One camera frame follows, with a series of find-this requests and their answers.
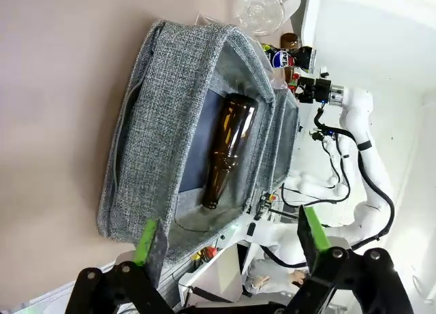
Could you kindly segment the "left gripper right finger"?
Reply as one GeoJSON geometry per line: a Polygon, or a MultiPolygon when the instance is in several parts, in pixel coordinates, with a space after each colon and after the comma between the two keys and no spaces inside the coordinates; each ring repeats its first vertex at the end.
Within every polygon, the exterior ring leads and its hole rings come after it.
{"type": "Polygon", "coordinates": [[[389,252],[362,255],[332,246],[311,208],[299,208],[297,235],[309,267],[307,277],[286,306],[286,313],[323,313],[336,291],[348,290],[363,313],[413,313],[389,252]]]}

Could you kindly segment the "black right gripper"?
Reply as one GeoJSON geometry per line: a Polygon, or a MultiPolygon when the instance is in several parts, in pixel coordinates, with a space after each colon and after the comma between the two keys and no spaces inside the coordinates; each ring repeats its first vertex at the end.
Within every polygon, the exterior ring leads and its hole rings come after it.
{"type": "Polygon", "coordinates": [[[296,99],[302,104],[312,104],[318,102],[321,104],[328,103],[331,81],[323,78],[308,78],[300,76],[297,79],[299,87],[307,87],[308,92],[295,93],[296,99]]]}

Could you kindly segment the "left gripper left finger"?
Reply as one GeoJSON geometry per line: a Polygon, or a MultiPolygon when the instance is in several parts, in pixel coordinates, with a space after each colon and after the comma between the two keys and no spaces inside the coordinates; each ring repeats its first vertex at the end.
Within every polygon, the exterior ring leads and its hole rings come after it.
{"type": "Polygon", "coordinates": [[[115,264],[108,272],[85,268],[77,276],[66,313],[117,313],[132,303],[139,313],[172,313],[157,291],[168,250],[160,220],[149,219],[131,260],[115,264]]]}

